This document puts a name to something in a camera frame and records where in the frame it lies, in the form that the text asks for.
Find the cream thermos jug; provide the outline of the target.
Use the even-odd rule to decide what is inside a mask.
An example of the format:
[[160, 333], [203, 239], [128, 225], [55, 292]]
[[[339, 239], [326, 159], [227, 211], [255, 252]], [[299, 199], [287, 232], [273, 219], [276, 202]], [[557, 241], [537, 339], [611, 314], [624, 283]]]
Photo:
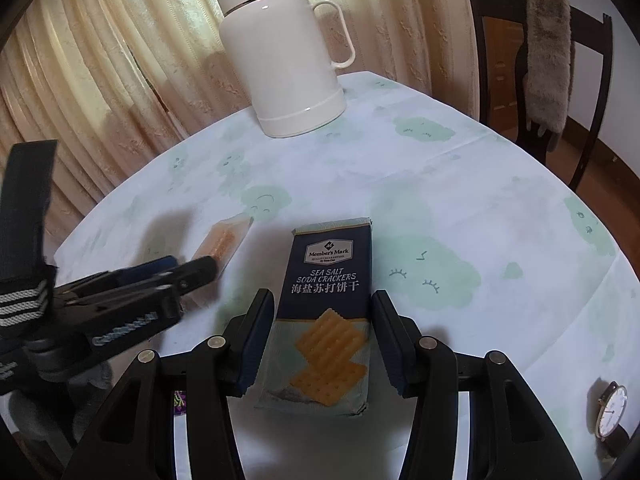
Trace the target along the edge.
[[285, 139], [316, 130], [346, 110], [336, 72], [356, 60], [342, 8], [328, 0], [342, 26], [349, 57], [332, 60], [308, 0], [217, 0], [219, 35], [266, 136]]

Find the grey fuzzy chair cover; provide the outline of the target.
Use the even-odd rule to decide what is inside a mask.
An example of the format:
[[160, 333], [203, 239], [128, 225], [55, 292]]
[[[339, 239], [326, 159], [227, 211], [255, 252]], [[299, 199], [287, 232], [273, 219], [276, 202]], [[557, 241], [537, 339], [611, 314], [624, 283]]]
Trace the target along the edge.
[[526, 113], [558, 140], [573, 91], [575, 47], [568, 0], [526, 0]]

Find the wooden door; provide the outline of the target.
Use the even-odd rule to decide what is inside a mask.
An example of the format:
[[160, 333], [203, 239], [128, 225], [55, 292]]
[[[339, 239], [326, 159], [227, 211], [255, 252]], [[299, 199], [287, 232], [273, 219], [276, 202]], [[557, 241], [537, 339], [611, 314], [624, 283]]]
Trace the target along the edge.
[[488, 126], [514, 132], [518, 125], [514, 84], [514, 61], [523, 42], [523, 27], [498, 18], [484, 18], [488, 62]]

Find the dark wooden chair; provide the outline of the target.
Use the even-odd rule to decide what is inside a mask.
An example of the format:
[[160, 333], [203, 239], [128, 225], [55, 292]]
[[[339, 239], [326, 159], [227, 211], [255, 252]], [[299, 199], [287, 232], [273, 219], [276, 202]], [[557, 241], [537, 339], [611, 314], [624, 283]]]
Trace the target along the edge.
[[541, 164], [562, 138], [573, 91], [575, 47], [602, 56], [596, 109], [568, 187], [576, 191], [599, 139], [613, 71], [613, 24], [573, 8], [568, 0], [469, 0], [480, 83], [480, 122], [488, 124], [489, 63], [484, 21], [493, 18], [523, 29], [514, 60], [518, 134], [516, 145]]

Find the beige curtain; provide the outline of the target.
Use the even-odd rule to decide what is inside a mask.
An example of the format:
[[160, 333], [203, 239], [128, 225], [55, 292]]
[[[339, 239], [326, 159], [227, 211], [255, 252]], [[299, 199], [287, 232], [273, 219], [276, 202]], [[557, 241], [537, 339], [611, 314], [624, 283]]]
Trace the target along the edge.
[[[480, 114], [469, 0], [310, 1], [334, 58]], [[58, 144], [51, 242], [157, 155], [247, 106], [223, 17], [217, 0], [30, 4], [1, 50], [1, 148]]]

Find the purple candy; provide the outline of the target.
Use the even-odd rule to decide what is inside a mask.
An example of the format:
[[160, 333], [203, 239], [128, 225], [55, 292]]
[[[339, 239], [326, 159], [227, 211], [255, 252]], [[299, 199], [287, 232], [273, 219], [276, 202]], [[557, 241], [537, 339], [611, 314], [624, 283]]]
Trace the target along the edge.
[[182, 416], [186, 414], [186, 393], [182, 390], [174, 391], [174, 400], [172, 400], [172, 414]]

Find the green patterned tablecloth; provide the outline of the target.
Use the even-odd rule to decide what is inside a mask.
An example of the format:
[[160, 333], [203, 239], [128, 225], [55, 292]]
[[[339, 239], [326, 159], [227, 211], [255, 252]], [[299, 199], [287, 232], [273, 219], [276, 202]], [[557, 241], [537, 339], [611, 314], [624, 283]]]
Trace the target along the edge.
[[43, 253], [58, 142], [1, 180], [1, 391], [66, 479], [634, 479], [639, 281], [591, 208], [371, 73], [241, 110]]

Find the wristwatch with white dial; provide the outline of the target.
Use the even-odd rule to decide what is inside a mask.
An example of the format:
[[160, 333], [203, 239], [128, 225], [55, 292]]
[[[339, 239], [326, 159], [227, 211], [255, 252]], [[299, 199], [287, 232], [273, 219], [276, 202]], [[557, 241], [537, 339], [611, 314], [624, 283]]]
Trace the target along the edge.
[[622, 426], [627, 403], [627, 389], [617, 382], [610, 382], [598, 400], [599, 411], [594, 434], [606, 454], [612, 458], [619, 458], [630, 441], [628, 432]]

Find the orange wafer packet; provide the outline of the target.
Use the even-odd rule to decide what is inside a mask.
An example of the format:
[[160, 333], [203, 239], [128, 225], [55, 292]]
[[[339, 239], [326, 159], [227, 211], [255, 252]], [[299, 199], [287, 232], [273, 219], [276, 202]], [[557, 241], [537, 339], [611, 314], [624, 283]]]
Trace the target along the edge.
[[194, 252], [192, 260], [212, 257], [216, 263], [214, 280], [189, 295], [198, 307], [208, 307], [217, 299], [218, 281], [222, 272], [245, 240], [253, 223], [254, 218], [250, 214], [237, 214], [221, 220], [212, 226], [200, 247]]

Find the navy soda cracker pack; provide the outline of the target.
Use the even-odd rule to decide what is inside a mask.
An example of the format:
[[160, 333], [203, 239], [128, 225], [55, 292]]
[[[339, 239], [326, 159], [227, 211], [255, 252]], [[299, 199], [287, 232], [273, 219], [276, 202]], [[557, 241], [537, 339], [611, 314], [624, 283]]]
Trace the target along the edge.
[[260, 408], [335, 417], [354, 417], [367, 408], [371, 286], [370, 219], [293, 231]]

